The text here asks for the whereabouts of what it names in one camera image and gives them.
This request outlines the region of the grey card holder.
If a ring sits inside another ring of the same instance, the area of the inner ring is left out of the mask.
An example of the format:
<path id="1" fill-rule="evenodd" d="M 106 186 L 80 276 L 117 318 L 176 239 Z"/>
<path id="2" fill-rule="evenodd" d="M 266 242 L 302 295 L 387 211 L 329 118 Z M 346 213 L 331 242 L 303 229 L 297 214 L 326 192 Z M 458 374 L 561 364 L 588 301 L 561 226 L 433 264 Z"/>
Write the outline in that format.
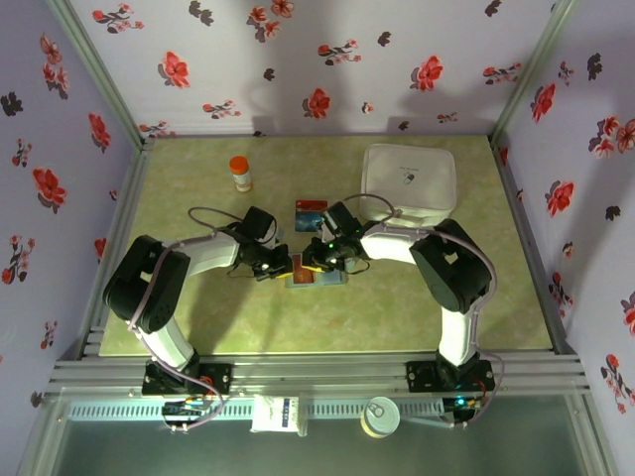
<path id="1" fill-rule="evenodd" d="M 285 277 L 285 286 L 287 289 L 308 289 L 308 288 L 321 288 L 332 286 L 343 286 L 348 282 L 348 276 L 341 271 L 332 271 L 326 273 L 315 273 L 316 282 L 311 286 L 306 287 L 290 287 L 289 279 L 291 276 Z"/>

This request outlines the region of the blue red card packet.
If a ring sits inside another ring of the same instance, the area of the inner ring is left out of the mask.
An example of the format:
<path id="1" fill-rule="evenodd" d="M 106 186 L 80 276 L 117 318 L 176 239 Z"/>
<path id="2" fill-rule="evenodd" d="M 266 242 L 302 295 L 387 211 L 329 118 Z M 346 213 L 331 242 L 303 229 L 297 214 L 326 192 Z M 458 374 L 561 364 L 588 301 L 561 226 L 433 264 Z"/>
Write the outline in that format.
<path id="1" fill-rule="evenodd" d="M 294 229 L 301 233 L 319 232 L 322 217 L 317 211 L 297 211 L 295 213 Z"/>

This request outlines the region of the orange-capped pill bottle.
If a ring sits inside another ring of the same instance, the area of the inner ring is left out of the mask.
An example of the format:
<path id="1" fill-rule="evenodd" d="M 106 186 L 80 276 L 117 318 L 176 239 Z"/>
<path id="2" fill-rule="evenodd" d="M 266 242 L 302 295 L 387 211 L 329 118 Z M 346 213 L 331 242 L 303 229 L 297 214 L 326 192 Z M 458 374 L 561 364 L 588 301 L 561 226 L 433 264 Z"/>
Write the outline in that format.
<path id="1" fill-rule="evenodd" d="M 229 168 L 236 189 L 240 192 L 250 191 L 253 183 L 247 158 L 243 156 L 232 157 L 229 161 Z"/>

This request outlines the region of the white square container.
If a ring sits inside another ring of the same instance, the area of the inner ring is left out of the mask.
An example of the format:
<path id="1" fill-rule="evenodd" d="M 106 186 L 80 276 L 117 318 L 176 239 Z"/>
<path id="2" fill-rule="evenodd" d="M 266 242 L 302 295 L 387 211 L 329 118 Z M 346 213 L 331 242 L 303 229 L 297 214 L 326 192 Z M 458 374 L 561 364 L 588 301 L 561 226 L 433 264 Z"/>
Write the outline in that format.
<path id="1" fill-rule="evenodd" d="M 456 206 L 455 161 L 443 149 L 373 144 L 364 154 L 359 212 L 391 226 L 423 228 L 449 218 Z"/>

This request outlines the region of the tin can with pull tab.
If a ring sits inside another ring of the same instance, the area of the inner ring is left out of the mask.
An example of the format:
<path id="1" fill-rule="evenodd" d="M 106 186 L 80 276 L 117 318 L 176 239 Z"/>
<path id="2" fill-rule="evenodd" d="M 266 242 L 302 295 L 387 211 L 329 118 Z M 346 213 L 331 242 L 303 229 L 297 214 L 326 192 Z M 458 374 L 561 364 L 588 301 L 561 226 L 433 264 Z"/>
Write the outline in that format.
<path id="1" fill-rule="evenodd" d="M 386 397 L 375 397 L 363 408 L 360 424 L 363 431 L 373 438 L 381 439 L 393 434 L 399 427 L 401 414 L 398 406 Z"/>

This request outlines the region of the aluminium long frame rail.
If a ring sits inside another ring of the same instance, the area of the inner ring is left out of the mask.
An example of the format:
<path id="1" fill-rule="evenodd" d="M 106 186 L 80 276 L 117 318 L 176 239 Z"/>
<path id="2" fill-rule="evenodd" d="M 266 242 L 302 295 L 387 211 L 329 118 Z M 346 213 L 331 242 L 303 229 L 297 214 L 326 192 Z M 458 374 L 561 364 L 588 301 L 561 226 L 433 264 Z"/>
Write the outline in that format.
<path id="1" fill-rule="evenodd" d="M 229 394 L 305 394 L 316 397 L 407 396 L 421 367 L 434 367 L 431 352 L 213 355 L 209 365 L 232 367 Z M 501 397 L 585 395 L 590 384 L 575 355 L 549 351 L 502 352 L 490 360 Z M 143 357 L 88 356 L 55 364 L 44 393 L 137 397 L 142 390 Z"/>

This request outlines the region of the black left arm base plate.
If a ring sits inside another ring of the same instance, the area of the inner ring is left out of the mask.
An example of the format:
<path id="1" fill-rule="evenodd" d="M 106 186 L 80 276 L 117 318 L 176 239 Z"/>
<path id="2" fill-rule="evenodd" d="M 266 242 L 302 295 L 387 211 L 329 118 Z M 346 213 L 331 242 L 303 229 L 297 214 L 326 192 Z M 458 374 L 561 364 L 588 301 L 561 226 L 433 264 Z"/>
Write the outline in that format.
<path id="1" fill-rule="evenodd" d="M 189 377 L 214 387 L 220 394 L 228 395 L 232 382 L 233 366 L 226 363 L 193 363 L 183 369 Z M 142 383 L 143 396 L 205 395 L 207 387 L 168 372 L 157 362 L 148 361 Z"/>

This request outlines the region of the aluminium side frame rail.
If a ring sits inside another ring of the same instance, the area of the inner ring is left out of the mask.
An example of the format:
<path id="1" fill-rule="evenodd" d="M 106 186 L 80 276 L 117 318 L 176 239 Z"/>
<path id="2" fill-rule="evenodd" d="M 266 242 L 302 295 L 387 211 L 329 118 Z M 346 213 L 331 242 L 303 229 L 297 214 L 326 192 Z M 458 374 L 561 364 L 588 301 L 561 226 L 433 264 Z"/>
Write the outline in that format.
<path id="1" fill-rule="evenodd" d="M 493 139 L 493 135 L 488 135 L 487 140 L 514 220 L 543 321 L 550 337 L 550 350 L 557 355 L 575 355 L 576 352 L 567 341 L 567 333 L 556 308 L 556 302 L 548 291 L 548 282 L 551 279 L 543 266 L 527 213 L 524 205 L 516 197 L 517 183 L 509 167 L 503 165 L 500 158 L 500 147 Z"/>
<path id="2" fill-rule="evenodd" d="M 88 300 L 82 329 L 77 341 L 77 360 L 99 356 L 99 349 L 110 315 L 110 309 L 103 302 L 102 295 L 127 250 L 148 162 L 155 143 L 155 139 L 145 140 L 142 147 L 133 154 L 131 159 Z"/>

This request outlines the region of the white box on rail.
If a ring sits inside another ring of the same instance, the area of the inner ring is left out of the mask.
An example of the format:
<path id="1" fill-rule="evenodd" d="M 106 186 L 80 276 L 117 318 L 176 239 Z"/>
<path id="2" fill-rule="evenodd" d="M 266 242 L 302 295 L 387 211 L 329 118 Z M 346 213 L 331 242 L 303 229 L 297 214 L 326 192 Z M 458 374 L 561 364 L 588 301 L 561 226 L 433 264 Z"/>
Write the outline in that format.
<path id="1" fill-rule="evenodd" d="M 300 433 L 300 399 L 256 396 L 253 400 L 251 431 Z"/>

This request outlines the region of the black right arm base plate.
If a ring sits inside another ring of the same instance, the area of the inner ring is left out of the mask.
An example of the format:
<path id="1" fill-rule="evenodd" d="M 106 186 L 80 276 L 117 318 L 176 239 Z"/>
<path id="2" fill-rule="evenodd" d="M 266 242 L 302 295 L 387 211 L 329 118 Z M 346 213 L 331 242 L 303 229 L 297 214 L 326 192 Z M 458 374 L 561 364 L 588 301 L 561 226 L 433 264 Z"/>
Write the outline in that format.
<path id="1" fill-rule="evenodd" d="M 493 391 L 491 363 L 477 360 L 459 367 L 438 361 L 410 361 L 406 364 L 410 393 Z"/>

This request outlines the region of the aluminium corner post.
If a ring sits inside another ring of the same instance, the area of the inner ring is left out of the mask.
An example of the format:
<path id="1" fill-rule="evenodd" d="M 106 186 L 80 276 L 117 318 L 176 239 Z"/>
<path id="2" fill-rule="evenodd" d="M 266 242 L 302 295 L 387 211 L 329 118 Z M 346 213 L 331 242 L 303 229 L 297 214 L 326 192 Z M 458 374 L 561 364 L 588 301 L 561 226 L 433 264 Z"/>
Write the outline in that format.
<path id="1" fill-rule="evenodd" d="M 493 132 L 488 136 L 491 146 L 498 143 L 513 122 L 514 116 L 521 107 L 523 97 L 529 91 L 532 81 L 541 74 L 542 69 L 552 54 L 553 48 L 559 41 L 559 37 L 567 24 L 569 16 L 579 1 L 580 0 L 555 1 L 545 29 L 532 50 L 527 64 L 523 67 L 522 74 L 502 110 Z"/>
<path id="2" fill-rule="evenodd" d="M 70 0 L 45 0 L 72 43 L 82 63 L 88 70 L 103 99 L 117 117 L 128 139 L 137 150 L 142 150 L 144 140 L 134 123 L 133 116 L 107 70 L 95 44 L 82 26 Z"/>

